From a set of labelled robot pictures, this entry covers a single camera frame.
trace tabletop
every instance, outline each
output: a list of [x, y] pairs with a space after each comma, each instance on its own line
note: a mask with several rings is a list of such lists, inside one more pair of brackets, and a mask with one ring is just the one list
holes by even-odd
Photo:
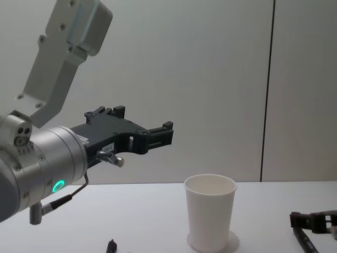
[[[71, 193], [69, 186], [43, 201]], [[337, 209], [337, 182], [237, 183], [232, 253], [302, 253], [292, 229], [292, 211]], [[0, 223], [3, 253], [105, 253], [111, 239], [118, 253], [194, 253], [188, 234], [183, 184], [88, 186], [66, 205], [29, 224], [24, 210]], [[330, 235], [306, 232], [320, 253], [337, 252]]]

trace white wall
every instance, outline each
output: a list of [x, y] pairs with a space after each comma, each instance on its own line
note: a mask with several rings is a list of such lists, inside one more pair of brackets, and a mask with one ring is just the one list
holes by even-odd
[[264, 181], [337, 180], [337, 1], [276, 1]]
[[[126, 106], [144, 127], [174, 122], [173, 145], [100, 164], [91, 183], [179, 182], [197, 173], [260, 177], [271, 0], [105, 0], [113, 24], [80, 66], [48, 126], [82, 124], [98, 106]], [[0, 108], [22, 90], [54, 0], [0, 1]]]

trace label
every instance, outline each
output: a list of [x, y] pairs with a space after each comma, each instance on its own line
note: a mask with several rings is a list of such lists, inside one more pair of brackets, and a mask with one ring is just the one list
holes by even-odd
[[113, 142], [113, 143], [109, 144], [108, 146], [103, 147], [102, 151], [105, 152], [105, 153], [110, 153], [110, 152], [114, 151], [114, 149], [115, 149], [115, 143]]
[[88, 138], [83, 137], [83, 136], [80, 136], [80, 135], [77, 135], [77, 136], [78, 136], [78, 138], [82, 141], [82, 143], [83, 143], [84, 145], [86, 145], [86, 144], [89, 143], [89, 139], [88, 139]]

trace paper cup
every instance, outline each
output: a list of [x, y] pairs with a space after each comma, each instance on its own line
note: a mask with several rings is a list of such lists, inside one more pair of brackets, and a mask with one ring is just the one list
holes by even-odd
[[189, 245], [201, 253], [221, 252], [230, 230], [235, 181], [215, 174], [185, 180], [189, 212]]

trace robotic arm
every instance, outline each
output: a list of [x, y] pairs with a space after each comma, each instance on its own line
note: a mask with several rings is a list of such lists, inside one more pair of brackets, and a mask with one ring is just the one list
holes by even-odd
[[[0, 117], [0, 222], [30, 207], [31, 224], [39, 224], [88, 184], [88, 168], [102, 161], [121, 167], [117, 153], [146, 154], [172, 143], [172, 122], [147, 130], [125, 120], [123, 106], [87, 112], [86, 123], [72, 129], [32, 134], [61, 110], [78, 66], [100, 51], [111, 21], [99, 0], [57, 0], [24, 91]], [[42, 206], [82, 177], [86, 184], [73, 194]]]

